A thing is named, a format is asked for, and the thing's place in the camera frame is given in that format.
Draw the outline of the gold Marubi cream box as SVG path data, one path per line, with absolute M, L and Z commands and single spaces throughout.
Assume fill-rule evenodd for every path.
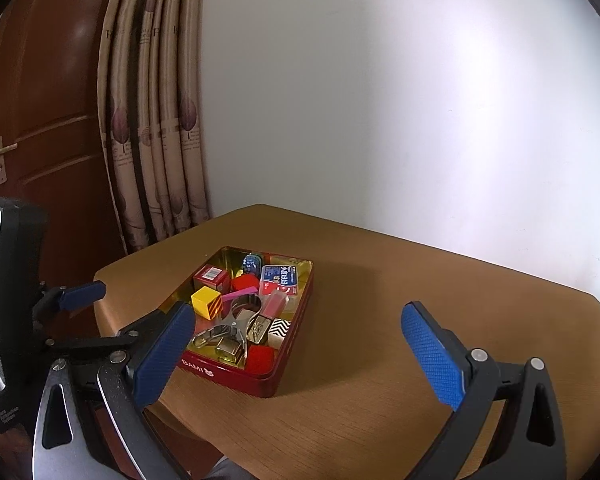
M 230 292 L 230 272 L 220 266 L 205 264 L 193 276 L 194 289 L 209 287 L 221 295 Z

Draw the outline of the pink lipstick tube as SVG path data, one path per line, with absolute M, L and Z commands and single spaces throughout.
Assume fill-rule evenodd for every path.
M 273 292 L 265 296 L 259 312 L 249 321 L 246 337 L 252 344 L 265 344 L 266 334 L 274 318 L 278 318 L 288 302 L 283 292 Z

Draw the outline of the black white zigzag box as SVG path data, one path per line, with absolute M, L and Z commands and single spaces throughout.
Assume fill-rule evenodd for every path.
M 266 334 L 266 344 L 279 350 L 289 334 L 290 326 L 291 322 L 283 318 L 274 318 Z

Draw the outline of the brown wooden door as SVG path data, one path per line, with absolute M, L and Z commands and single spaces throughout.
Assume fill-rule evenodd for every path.
M 124 254 L 97 116 L 107 0 L 12 0 L 0 18 L 0 196 L 48 214 L 40 277 L 91 281 Z

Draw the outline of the red gold-lined tin box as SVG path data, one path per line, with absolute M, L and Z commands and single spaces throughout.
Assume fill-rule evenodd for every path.
M 178 367 L 256 398 L 274 396 L 313 278 L 305 258 L 233 246 L 205 256 L 163 303 L 193 311 L 193 336 Z

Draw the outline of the metal clip with red block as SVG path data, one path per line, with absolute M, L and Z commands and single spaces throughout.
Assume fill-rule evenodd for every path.
M 228 304 L 224 318 L 193 336 L 192 345 L 196 350 L 213 347 L 219 362 L 239 366 L 248 356 L 247 325 L 261 309 L 262 302 L 256 293 L 223 304 Z

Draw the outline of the blue white toothpaste box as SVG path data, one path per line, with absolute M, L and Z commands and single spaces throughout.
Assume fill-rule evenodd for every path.
M 273 292 L 297 296 L 298 289 L 298 269 L 295 264 L 267 264 L 262 268 L 259 283 L 261 296 L 268 296 Z

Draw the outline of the pink rectangular eraser block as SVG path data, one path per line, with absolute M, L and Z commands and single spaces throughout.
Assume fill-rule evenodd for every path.
M 247 287 L 244 289 L 235 290 L 234 292 L 229 292 L 228 294 L 222 295 L 221 299 L 223 302 L 231 302 L 234 299 L 244 296 L 244 295 L 253 295 L 258 292 L 257 287 Z

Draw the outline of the beige patterned curtain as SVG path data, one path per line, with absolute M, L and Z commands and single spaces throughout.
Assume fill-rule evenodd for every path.
M 127 252 L 209 218 L 200 118 L 201 0 L 108 0 L 97 116 Z

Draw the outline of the blue patterned round cap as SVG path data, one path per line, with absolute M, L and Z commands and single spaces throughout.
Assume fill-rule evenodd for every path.
M 263 266 L 262 256 L 259 254 L 255 254 L 254 252 L 250 252 L 245 255 L 242 259 L 242 270 L 245 273 L 259 275 L 261 273 Z

